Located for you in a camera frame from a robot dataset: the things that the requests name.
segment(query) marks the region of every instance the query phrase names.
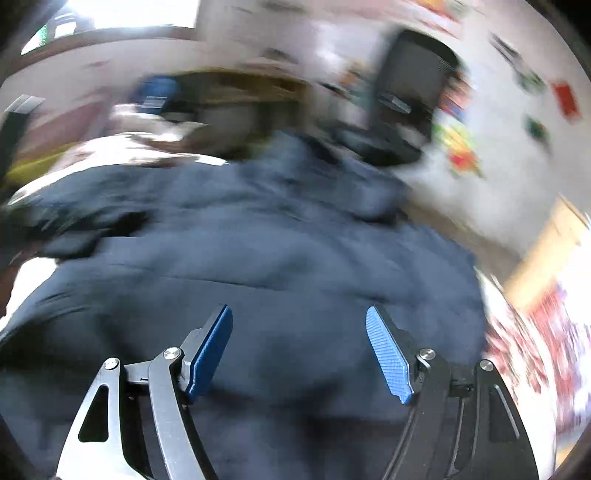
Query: metal screw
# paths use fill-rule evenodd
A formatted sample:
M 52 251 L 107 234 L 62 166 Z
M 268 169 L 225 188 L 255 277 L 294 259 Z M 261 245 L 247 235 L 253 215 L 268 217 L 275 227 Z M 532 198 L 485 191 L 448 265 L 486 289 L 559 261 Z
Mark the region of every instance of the metal screw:
M 490 360 L 481 360 L 480 361 L 480 368 L 487 372 L 492 372 L 495 366 L 492 364 Z
M 177 346 L 172 346 L 164 351 L 164 358 L 166 360 L 174 360 L 181 354 L 181 349 Z
M 108 358 L 107 360 L 105 360 L 103 367 L 105 367 L 107 370 L 113 370 L 114 368 L 117 367 L 117 365 L 119 365 L 119 360 L 117 360 L 114 356 L 112 356 L 111 358 Z
M 435 358 L 435 350 L 432 350 L 430 348 L 423 348 L 421 349 L 421 351 L 418 353 L 418 355 L 423 359 L 423 360 L 433 360 Z

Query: blue gripper pad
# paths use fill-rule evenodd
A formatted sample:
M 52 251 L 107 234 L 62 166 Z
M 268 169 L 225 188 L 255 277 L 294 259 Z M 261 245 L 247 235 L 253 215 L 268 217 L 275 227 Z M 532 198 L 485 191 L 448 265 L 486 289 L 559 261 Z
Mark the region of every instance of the blue gripper pad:
M 232 311 L 225 306 L 217 316 L 201 350 L 191 363 L 189 385 L 185 390 L 190 403 L 193 403 L 199 395 L 207 393 L 213 374 L 230 339 L 232 326 Z
M 365 329 L 375 356 L 378 357 L 379 366 L 382 368 L 390 393 L 400 398 L 403 404 L 407 404 L 414 393 L 410 384 L 408 361 L 375 307 L 368 309 L 365 316 Z

